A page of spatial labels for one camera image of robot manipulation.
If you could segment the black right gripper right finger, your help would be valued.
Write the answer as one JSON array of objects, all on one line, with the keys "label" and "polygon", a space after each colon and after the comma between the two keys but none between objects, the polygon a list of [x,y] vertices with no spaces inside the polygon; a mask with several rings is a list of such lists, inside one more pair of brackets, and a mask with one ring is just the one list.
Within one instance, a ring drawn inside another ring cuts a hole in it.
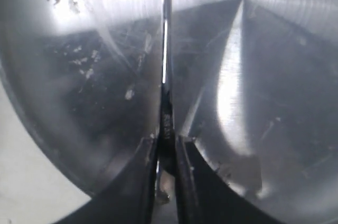
[{"label": "black right gripper right finger", "polygon": [[179,223],[278,223],[229,188],[190,138],[176,137],[175,160]]}]

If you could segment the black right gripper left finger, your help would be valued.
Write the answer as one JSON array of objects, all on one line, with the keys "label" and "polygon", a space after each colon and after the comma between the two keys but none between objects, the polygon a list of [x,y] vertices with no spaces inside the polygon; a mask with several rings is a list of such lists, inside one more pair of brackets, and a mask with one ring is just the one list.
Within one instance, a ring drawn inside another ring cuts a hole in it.
[{"label": "black right gripper left finger", "polygon": [[143,138],[126,167],[98,195],[57,223],[151,223],[157,140]]}]

